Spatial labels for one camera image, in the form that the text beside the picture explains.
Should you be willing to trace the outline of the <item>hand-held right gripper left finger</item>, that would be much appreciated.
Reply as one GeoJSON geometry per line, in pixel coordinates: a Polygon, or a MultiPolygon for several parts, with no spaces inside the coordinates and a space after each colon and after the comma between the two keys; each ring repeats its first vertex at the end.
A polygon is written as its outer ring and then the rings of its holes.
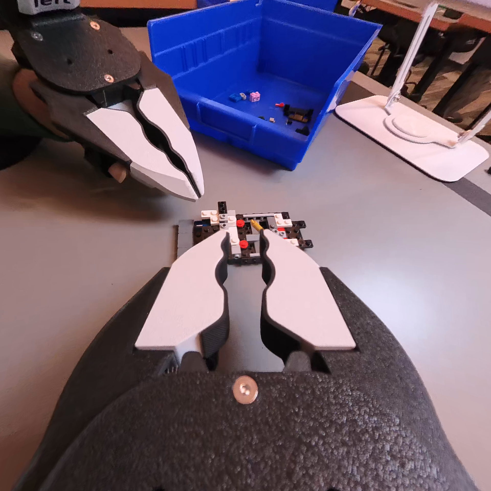
{"type": "Polygon", "coordinates": [[[187,352],[204,358],[228,338],[224,282],[230,239],[219,231],[191,247],[173,263],[136,340],[141,351],[187,352]]]}

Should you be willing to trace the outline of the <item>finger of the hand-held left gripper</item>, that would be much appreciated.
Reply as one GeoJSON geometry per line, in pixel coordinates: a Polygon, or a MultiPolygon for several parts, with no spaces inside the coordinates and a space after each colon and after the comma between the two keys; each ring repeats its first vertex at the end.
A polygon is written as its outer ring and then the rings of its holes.
{"type": "Polygon", "coordinates": [[[166,153],[172,165],[186,176],[200,198],[204,194],[204,178],[190,130],[159,88],[145,89],[137,106],[145,121],[157,129],[158,147],[166,153]]]}
{"type": "Polygon", "coordinates": [[[177,197],[197,201],[186,176],[172,165],[163,150],[150,142],[136,114],[139,114],[138,106],[134,114],[120,108],[99,108],[86,116],[130,159],[130,173],[135,179],[177,197]]]}

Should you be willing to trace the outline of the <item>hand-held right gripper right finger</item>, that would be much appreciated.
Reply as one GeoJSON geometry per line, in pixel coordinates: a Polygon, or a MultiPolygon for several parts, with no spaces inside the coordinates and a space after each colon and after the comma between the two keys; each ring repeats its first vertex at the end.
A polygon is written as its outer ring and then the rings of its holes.
{"type": "Polygon", "coordinates": [[[355,340],[320,266],[271,230],[260,233],[260,255],[261,320],[310,353],[354,350],[355,340]]]}

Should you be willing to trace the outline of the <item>blue plastic bin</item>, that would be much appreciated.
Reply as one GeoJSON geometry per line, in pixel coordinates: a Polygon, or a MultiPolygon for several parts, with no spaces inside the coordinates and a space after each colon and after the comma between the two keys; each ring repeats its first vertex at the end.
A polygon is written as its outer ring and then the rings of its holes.
{"type": "Polygon", "coordinates": [[[340,103],[381,25],[291,1],[237,1],[148,22],[152,60],[191,129],[294,170],[340,103]],[[312,108],[310,136],[227,101],[259,91],[312,108]]]}

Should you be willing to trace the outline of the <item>lego car model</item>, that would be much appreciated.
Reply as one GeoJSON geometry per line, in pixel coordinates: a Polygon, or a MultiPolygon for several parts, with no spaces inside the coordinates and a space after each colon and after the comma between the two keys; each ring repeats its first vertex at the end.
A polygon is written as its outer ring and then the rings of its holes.
{"type": "Polygon", "coordinates": [[[230,209],[225,201],[219,201],[214,210],[202,210],[199,219],[180,220],[177,225],[177,253],[179,258],[193,246],[206,238],[225,230],[231,232],[228,264],[235,266],[261,263],[259,230],[251,222],[255,221],[265,230],[273,231],[286,242],[298,249],[313,248],[310,239],[305,239],[302,230],[303,220],[292,220],[288,212],[238,213],[230,209]]]}

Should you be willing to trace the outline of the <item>lego pieces pile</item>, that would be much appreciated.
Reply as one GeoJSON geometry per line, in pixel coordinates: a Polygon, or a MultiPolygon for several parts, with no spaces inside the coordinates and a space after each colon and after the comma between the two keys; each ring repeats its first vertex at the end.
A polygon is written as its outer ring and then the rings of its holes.
{"type": "Polygon", "coordinates": [[[312,108],[294,107],[284,101],[270,103],[259,91],[234,92],[228,95],[227,101],[234,104],[246,103],[255,105],[255,114],[258,119],[272,124],[284,122],[285,126],[305,137],[310,136],[310,122],[314,110],[312,108]]]}

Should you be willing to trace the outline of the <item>white book stand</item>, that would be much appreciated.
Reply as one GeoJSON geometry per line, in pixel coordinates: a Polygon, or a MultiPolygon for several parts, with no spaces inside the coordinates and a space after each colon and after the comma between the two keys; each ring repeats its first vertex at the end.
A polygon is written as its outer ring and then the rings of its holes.
{"type": "Polygon", "coordinates": [[[457,133],[399,102],[401,90],[438,5],[448,5],[464,13],[476,8],[483,13],[490,9],[490,1],[417,1],[417,4],[423,9],[421,21],[390,94],[341,104],[335,108],[335,114],[426,175],[452,183],[489,157],[488,151],[471,139],[490,120],[490,109],[470,129],[457,133]]]}

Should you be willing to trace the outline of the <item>wooden background desks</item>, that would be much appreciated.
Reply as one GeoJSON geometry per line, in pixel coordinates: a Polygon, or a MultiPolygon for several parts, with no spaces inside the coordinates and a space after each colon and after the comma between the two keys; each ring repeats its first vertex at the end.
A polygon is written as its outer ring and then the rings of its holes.
{"type": "MultiPolygon", "coordinates": [[[[425,8],[431,1],[361,1],[362,5],[374,7],[390,14],[419,23],[425,8]]],[[[430,27],[439,31],[472,28],[490,34],[490,8],[465,1],[437,1],[437,4],[459,11],[462,16],[453,20],[435,13],[430,27]]]]}

